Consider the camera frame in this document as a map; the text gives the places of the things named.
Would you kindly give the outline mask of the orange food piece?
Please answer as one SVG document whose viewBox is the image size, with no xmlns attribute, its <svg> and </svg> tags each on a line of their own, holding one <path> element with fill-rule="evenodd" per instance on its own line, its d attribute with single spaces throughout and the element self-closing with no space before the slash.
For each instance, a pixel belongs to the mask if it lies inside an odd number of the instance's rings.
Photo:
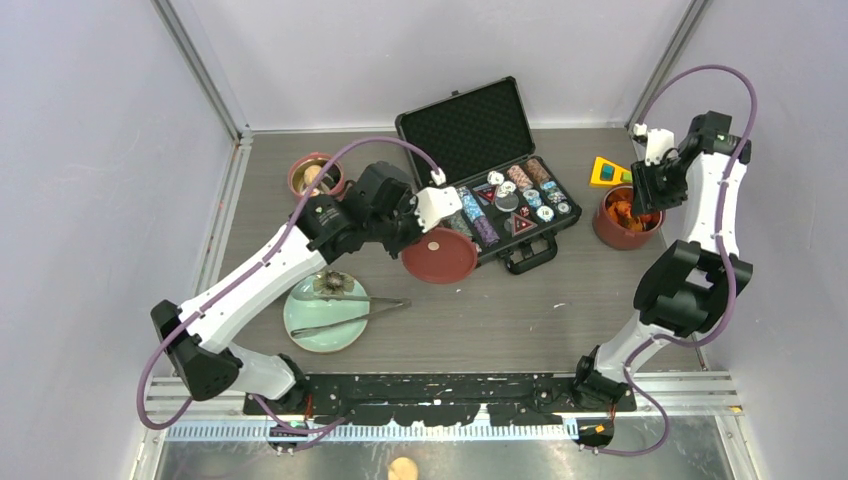
<svg viewBox="0 0 848 480">
<path fill-rule="evenodd" d="M 617 225 L 632 232 L 648 232 L 658 227 L 661 214 L 634 214 L 632 199 L 633 194 L 630 189 L 615 190 L 605 200 L 604 210 Z"/>
</svg>

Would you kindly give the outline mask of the red steel-lined lunch box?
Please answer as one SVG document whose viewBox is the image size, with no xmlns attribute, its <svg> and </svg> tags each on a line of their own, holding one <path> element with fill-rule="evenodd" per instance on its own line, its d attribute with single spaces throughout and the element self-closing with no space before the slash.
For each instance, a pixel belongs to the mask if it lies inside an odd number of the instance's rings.
<svg viewBox="0 0 848 480">
<path fill-rule="evenodd" d="M 602 197 L 592 225 L 596 236 L 618 250 L 635 250 L 654 238 L 665 221 L 663 211 L 634 214 L 631 184 L 610 188 Z"/>
</svg>

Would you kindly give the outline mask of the red lunch box with food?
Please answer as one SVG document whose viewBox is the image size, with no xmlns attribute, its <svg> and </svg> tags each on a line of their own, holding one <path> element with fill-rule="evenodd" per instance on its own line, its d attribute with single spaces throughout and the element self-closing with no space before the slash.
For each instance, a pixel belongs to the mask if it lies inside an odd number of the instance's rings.
<svg viewBox="0 0 848 480">
<path fill-rule="evenodd" d="M 330 159 L 330 154 L 313 152 L 294 163 L 289 170 L 288 185 L 297 199 L 304 196 L 307 188 L 317 179 Z M 344 171 L 340 164 L 336 163 L 323 175 L 311 196 L 327 194 L 340 199 L 345 190 L 345 182 Z"/>
</svg>

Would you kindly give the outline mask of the metal tongs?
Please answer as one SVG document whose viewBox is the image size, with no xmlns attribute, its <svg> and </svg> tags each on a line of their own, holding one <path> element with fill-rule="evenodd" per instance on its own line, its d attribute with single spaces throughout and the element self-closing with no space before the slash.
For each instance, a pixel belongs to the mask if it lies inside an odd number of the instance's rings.
<svg viewBox="0 0 848 480">
<path fill-rule="evenodd" d="M 305 339 L 347 325 L 365 326 L 390 310 L 410 305 L 408 298 L 293 294 L 284 307 L 284 323 L 293 340 Z"/>
</svg>

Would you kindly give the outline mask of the light green ceramic plate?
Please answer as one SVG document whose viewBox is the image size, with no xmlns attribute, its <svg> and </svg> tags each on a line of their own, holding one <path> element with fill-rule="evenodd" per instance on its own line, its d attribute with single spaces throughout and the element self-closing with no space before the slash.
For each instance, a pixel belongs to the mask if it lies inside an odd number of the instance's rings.
<svg viewBox="0 0 848 480">
<path fill-rule="evenodd" d="M 342 274 L 342 286 L 327 288 L 322 274 L 300 281 L 286 298 L 284 328 L 299 347 L 313 353 L 335 353 L 349 347 L 365 331 L 370 303 L 363 286 Z"/>
</svg>

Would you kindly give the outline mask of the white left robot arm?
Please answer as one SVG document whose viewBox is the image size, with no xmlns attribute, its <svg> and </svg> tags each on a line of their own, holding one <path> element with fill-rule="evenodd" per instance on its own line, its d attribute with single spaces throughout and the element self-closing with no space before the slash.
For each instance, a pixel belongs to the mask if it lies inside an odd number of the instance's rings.
<svg viewBox="0 0 848 480">
<path fill-rule="evenodd" d="M 391 257 L 462 208 L 452 186 L 416 191 L 386 163 L 369 165 L 341 198 L 303 197 L 279 231 L 255 254 L 198 296 L 163 300 L 151 318 L 166 354 L 194 401 L 227 390 L 259 395 L 280 412 L 298 412 L 307 398 L 302 372 L 283 355 L 239 347 L 235 336 L 304 278 L 366 243 Z"/>
</svg>

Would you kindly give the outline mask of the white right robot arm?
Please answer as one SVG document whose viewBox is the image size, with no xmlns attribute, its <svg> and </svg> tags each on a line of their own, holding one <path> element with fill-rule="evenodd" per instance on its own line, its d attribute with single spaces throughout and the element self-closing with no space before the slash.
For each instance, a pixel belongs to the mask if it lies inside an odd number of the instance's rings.
<svg viewBox="0 0 848 480">
<path fill-rule="evenodd" d="M 631 166 L 632 214 L 685 205 L 684 233 L 643 275 L 625 326 L 580 359 L 570 385 L 579 408 L 613 407 L 631 393 L 629 376 L 666 345 L 720 332 L 751 280 L 753 266 L 740 259 L 735 238 L 751 143 L 731 134 L 731 123 L 731 116 L 708 111 L 693 118 L 680 143 L 668 130 L 634 126 L 632 136 L 646 151 Z"/>
</svg>

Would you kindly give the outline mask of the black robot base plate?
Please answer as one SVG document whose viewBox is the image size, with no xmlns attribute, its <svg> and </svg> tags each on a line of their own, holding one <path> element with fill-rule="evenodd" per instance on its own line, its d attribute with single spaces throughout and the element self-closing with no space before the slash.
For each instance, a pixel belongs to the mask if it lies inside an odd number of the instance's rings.
<svg viewBox="0 0 848 480">
<path fill-rule="evenodd" d="M 612 411 L 572 386 L 571 374 L 554 373 L 312 374 L 265 404 L 320 426 L 338 418 L 357 426 L 466 426 L 481 413 L 494 426 L 554 425 L 567 414 Z"/>
</svg>

